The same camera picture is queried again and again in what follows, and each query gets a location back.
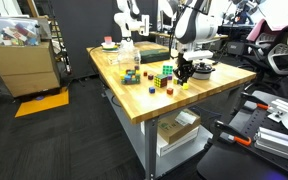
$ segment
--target glass jar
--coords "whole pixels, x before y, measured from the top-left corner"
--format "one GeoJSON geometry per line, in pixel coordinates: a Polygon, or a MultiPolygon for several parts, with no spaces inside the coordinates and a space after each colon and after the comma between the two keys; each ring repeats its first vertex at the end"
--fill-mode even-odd
{"type": "Polygon", "coordinates": [[[141,82],[139,49],[122,48],[118,52],[118,64],[122,84],[139,84],[141,82]]]}

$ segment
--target red block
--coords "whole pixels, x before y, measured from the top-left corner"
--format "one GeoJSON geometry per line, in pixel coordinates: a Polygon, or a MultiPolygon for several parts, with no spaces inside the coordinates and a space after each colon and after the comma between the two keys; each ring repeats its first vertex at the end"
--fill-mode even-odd
{"type": "Polygon", "coordinates": [[[172,88],[167,88],[167,94],[172,95],[173,94],[173,89],[172,88]]]}
{"type": "Polygon", "coordinates": [[[148,80],[153,80],[154,76],[152,74],[148,75],[148,80]]]}

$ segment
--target computer screen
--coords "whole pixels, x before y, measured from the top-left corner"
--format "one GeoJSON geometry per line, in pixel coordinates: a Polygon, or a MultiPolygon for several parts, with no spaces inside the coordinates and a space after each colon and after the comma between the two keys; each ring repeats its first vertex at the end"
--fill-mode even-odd
{"type": "Polygon", "coordinates": [[[163,11],[163,25],[172,26],[172,18],[168,17],[165,12],[163,11]]]}

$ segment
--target wooden table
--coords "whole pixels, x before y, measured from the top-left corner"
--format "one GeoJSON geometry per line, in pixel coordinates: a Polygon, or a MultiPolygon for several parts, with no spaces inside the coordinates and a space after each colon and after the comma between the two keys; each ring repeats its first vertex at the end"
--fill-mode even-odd
{"type": "MultiPolygon", "coordinates": [[[[161,45],[143,42],[136,44],[140,50],[152,48],[165,48],[161,45]]],[[[166,93],[166,87],[156,88],[155,94],[149,93],[149,87],[154,86],[153,81],[147,77],[141,77],[138,85],[122,85],[119,77],[118,65],[109,65],[108,57],[114,53],[104,53],[101,48],[91,50],[90,56],[99,69],[110,90],[106,95],[111,98],[113,94],[118,99],[120,107],[113,105],[133,148],[145,168],[146,179],[155,179],[183,163],[188,158],[201,151],[207,139],[211,137],[205,128],[200,127],[199,134],[194,143],[179,147],[169,154],[156,156],[157,121],[160,117],[169,115],[176,110],[182,110],[192,106],[207,97],[229,91],[229,101],[226,106],[230,112],[236,103],[237,95],[241,86],[253,78],[255,73],[232,67],[225,64],[214,66],[216,71],[212,72],[209,80],[188,80],[189,89],[183,90],[182,86],[168,82],[167,87],[174,89],[173,95],[166,93]],[[141,133],[140,123],[144,122],[145,136],[141,133]]],[[[141,64],[141,71],[148,74],[160,74],[164,62],[141,64]]]]}

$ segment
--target orange handle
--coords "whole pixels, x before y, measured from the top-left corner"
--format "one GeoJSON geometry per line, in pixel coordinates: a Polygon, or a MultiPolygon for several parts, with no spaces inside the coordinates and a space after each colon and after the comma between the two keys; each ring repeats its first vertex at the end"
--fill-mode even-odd
{"type": "Polygon", "coordinates": [[[252,142],[252,140],[251,140],[250,137],[248,138],[248,141],[246,141],[246,140],[241,139],[241,138],[239,138],[239,137],[237,137],[237,136],[234,136],[234,140],[235,140],[236,142],[238,142],[238,143],[241,143],[241,144],[245,145],[245,146],[249,146],[249,145],[251,144],[251,142],[252,142]]]}
{"type": "Polygon", "coordinates": [[[257,107],[259,107],[261,109],[268,110],[268,106],[265,106],[265,105],[259,104],[259,103],[257,103],[256,105],[257,105],[257,107]]]}

